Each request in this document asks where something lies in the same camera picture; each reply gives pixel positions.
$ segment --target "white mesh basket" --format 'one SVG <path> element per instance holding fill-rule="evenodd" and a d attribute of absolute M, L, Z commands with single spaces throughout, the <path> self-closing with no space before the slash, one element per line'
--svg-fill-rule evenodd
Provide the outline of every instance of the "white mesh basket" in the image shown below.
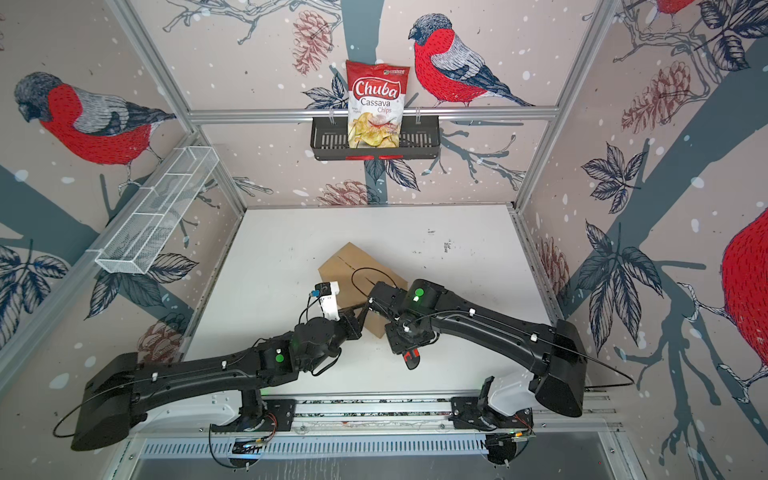
<path fill-rule="evenodd" d="M 176 225 L 219 163 L 212 147 L 176 150 L 176 159 L 120 230 L 96 263 L 109 273 L 146 273 Z"/>

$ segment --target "chip bag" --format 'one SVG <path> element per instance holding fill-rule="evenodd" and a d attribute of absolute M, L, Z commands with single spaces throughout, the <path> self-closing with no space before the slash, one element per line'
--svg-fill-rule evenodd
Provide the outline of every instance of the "chip bag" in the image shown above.
<path fill-rule="evenodd" d="M 409 67 L 346 62 L 350 148 L 399 147 Z"/>

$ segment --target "brown cardboard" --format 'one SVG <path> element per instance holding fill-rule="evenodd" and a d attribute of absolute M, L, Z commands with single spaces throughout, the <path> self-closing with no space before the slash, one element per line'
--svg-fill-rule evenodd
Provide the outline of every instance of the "brown cardboard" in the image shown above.
<path fill-rule="evenodd" d="M 408 282 L 397 273 L 374 260 L 373 257 L 354 244 L 348 243 L 317 269 L 323 282 L 339 282 L 340 292 L 336 296 L 339 308 L 364 303 L 368 300 L 368 294 L 373 286 L 376 285 L 376 282 L 390 283 L 386 275 L 382 275 L 375 270 L 360 270 L 358 273 L 355 273 L 355 285 L 366 293 L 366 295 L 362 295 L 352 285 L 351 277 L 355 270 L 365 266 L 386 272 L 387 275 L 392 277 L 392 280 L 395 280 L 395 285 L 406 290 L 408 289 Z M 374 312 L 368 312 L 366 328 L 372 334 L 382 338 L 384 336 L 384 325 L 387 323 L 388 320 L 383 316 Z"/>

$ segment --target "black basket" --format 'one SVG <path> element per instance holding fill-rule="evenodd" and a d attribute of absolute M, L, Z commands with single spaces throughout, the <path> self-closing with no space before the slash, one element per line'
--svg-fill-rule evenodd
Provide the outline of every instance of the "black basket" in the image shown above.
<path fill-rule="evenodd" d="M 440 153 L 440 127 L 437 115 L 423 115 L 416 124 L 416 117 L 402 118 L 400 146 L 395 148 L 349 148 L 346 136 L 346 117 L 312 120 L 310 146 L 315 158 L 327 160 L 415 160 L 435 159 Z"/>

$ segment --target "pine cone illustration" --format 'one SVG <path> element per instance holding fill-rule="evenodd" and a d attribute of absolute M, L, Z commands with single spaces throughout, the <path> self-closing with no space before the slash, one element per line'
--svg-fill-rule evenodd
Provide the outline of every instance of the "pine cone illustration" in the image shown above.
<path fill-rule="evenodd" d="M 379 198 L 365 185 L 355 180 L 345 180 L 334 187 L 327 184 L 323 196 L 317 201 L 324 205 L 367 205 L 378 203 Z"/>
<path fill-rule="evenodd" d="M 635 96 L 630 109 L 621 115 L 621 129 L 633 127 L 633 132 L 639 133 L 649 125 L 653 130 L 656 124 L 666 124 L 689 93 L 690 68 L 682 61 L 673 61 L 652 77 L 642 95 Z"/>
<path fill-rule="evenodd" d="M 543 238 L 539 240 L 538 255 L 541 258 L 541 263 L 544 265 L 544 271 L 549 278 L 552 289 L 558 296 L 558 299 L 562 300 L 564 287 L 571 278 L 565 255 L 554 245 L 554 238 L 552 237 L 549 238 L 548 242 Z"/>
<path fill-rule="evenodd" d="M 181 346 L 180 325 L 184 315 L 170 313 L 149 327 L 136 345 L 141 362 L 165 362 L 174 359 Z"/>
<path fill-rule="evenodd" d="M 293 57 L 296 63 L 293 67 L 306 76 L 310 70 L 317 70 L 328 58 L 331 50 L 331 27 L 319 13 L 303 10 L 299 19 L 293 24 Z"/>

